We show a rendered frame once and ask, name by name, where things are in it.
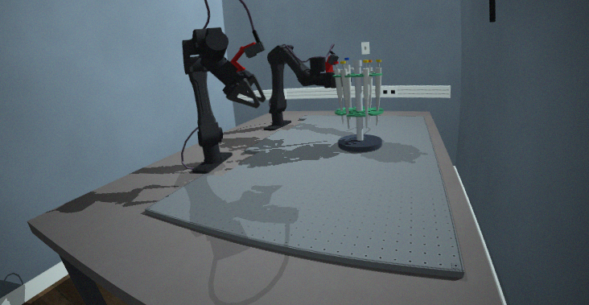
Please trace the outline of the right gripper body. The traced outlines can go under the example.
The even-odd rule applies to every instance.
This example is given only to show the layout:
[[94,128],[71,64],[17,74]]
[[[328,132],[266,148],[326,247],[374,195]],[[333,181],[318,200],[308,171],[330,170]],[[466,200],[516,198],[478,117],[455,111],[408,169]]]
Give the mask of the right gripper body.
[[[216,70],[213,73],[213,75],[225,85],[223,91],[224,94],[227,95],[226,98],[229,97],[229,95],[241,83],[241,81],[244,78],[246,78],[247,81],[249,81],[252,78],[252,76],[254,76],[254,74],[251,74],[249,71],[246,71],[245,68],[243,68],[237,62],[237,60],[244,53],[243,49],[250,47],[254,44],[255,43],[250,43],[244,47],[240,47],[240,51],[233,57],[231,61],[223,60],[216,67]],[[233,88],[234,85],[235,88]]]

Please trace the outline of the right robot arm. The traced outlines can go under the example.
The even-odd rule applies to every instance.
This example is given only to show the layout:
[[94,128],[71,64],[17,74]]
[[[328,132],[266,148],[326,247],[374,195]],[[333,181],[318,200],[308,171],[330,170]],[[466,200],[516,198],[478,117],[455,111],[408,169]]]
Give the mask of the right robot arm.
[[[228,44],[229,39],[222,33],[221,27],[195,29],[192,39],[182,41],[184,71],[192,83],[198,110],[198,142],[204,152],[204,162],[193,168],[192,173],[208,174],[233,155],[232,152],[220,152],[223,131],[213,115],[207,86],[207,72],[213,74],[218,64],[227,60],[224,54]],[[252,58],[265,51],[265,47],[263,42],[258,42],[243,50],[246,57]],[[193,56],[195,54],[200,55]]]

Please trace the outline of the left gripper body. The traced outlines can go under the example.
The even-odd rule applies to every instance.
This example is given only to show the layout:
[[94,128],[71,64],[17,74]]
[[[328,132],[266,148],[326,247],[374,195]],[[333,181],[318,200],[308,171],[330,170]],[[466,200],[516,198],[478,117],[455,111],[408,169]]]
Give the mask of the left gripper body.
[[[326,89],[332,88],[331,73],[330,72],[334,72],[332,64],[328,63],[329,58],[330,58],[330,56],[327,58],[327,62],[325,62],[326,72],[324,74],[322,74],[319,78],[321,85],[323,85],[323,83],[325,82],[324,88],[326,88]],[[330,78],[330,79],[328,79],[328,78]]]

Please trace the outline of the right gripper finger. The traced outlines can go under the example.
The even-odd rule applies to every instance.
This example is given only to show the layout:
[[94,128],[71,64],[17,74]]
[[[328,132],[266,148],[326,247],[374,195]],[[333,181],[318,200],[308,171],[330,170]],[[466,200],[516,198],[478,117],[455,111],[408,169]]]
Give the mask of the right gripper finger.
[[[250,96],[253,98],[254,103],[240,99],[239,97],[237,97],[239,95],[239,93],[243,90],[243,88],[247,89]],[[229,95],[229,97],[227,99],[229,99],[230,101],[235,101],[235,102],[238,102],[238,103],[241,103],[244,105],[248,105],[248,106],[251,106],[254,108],[258,108],[258,106],[260,105],[260,102],[258,101],[254,91],[252,90],[252,88],[246,78],[244,78],[241,81],[241,83],[233,90],[233,92]]]
[[[260,102],[264,102],[264,101],[266,100],[266,97],[265,97],[264,93],[262,92],[262,89],[261,89],[261,86],[260,86],[260,85],[259,85],[259,83],[258,83],[257,77],[256,77],[256,76],[252,76],[252,78],[251,78],[251,79],[250,79],[248,82],[249,82],[250,86],[251,86],[252,84],[255,84],[255,85],[256,85],[256,87],[257,87],[257,90],[258,90],[258,92],[259,92],[259,93],[260,93],[260,95],[261,95],[261,97],[257,97],[257,96],[256,96],[256,97],[257,97],[257,99],[258,99]],[[243,90],[240,92],[240,94],[242,94],[242,95],[244,95],[244,96],[247,96],[247,97],[250,97],[250,98],[252,98],[252,97],[250,96],[250,94],[247,92],[247,89],[246,89],[246,88],[243,88]]]

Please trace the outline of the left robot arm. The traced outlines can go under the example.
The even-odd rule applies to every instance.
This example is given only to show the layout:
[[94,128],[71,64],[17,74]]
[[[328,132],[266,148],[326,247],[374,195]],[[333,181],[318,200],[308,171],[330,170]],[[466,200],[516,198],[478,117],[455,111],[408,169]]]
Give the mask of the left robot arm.
[[[278,45],[271,52],[269,52],[267,56],[272,72],[272,96],[270,99],[271,106],[269,111],[269,113],[272,114],[272,125],[265,127],[264,130],[277,130],[291,123],[291,121],[283,121],[282,116],[282,112],[284,112],[286,109],[286,99],[283,90],[283,72],[285,64],[288,64],[289,67],[293,70],[302,86],[314,84],[321,85],[319,78],[323,74],[321,72],[326,70],[326,59],[310,59],[311,69],[309,69],[309,67],[307,67],[304,63],[295,57],[296,55],[294,56],[293,48],[294,47],[292,45],[287,45],[287,47]],[[278,63],[281,65],[278,65]]]

